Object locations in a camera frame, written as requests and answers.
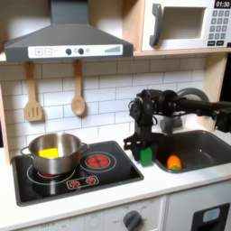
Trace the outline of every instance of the cooking pot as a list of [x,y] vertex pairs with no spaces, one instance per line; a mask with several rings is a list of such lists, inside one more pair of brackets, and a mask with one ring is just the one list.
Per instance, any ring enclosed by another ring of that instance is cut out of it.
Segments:
[[[79,166],[81,154],[88,147],[72,134],[45,134],[31,141],[28,147],[22,148],[21,154],[32,158],[32,166],[35,170],[56,175],[76,169]],[[27,148],[30,153],[23,153],[23,150]],[[44,158],[39,155],[40,150],[50,148],[57,148],[59,157]]]

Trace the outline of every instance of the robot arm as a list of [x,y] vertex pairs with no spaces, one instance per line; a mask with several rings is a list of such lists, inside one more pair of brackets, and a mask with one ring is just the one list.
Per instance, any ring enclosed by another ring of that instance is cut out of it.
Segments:
[[152,148],[162,138],[163,134],[153,134],[153,117],[175,116],[176,112],[209,116],[216,122],[216,129],[224,133],[231,133],[231,103],[205,103],[179,97],[171,90],[144,90],[137,94],[135,100],[129,104],[130,116],[135,121],[135,133],[125,139],[125,149],[131,149],[134,158],[139,160],[140,150]]

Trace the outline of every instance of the black sink basin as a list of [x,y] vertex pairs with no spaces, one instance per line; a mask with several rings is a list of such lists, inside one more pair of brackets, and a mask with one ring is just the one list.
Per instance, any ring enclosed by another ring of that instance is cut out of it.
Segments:
[[[181,159],[182,170],[167,169],[167,160],[172,154]],[[171,173],[200,170],[231,162],[231,146],[205,131],[173,134],[161,139],[155,162]]]

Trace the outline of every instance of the wooden spatula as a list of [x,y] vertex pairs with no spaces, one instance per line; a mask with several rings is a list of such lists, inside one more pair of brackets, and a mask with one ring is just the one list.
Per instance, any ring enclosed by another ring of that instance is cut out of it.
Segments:
[[34,86],[34,64],[27,62],[24,64],[26,69],[27,86],[29,91],[29,101],[25,106],[25,119],[27,121],[39,121],[42,120],[42,108],[36,101],[35,86]]
[[73,66],[75,69],[75,96],[71,102],[71,108],[73,113],[76,116],[82,116],[85,111],[85,102],[82,97],[82,83],[81,83],[81,74],[82,74],[82,67],[80,61],[74,61]]

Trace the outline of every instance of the orange toy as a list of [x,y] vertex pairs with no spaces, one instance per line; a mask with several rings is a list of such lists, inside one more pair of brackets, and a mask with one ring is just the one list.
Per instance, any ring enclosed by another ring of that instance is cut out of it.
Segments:
[[182,165],[180,158],[175,154],[171,155],[167,161],[167,167],[169,170],[181,170]]

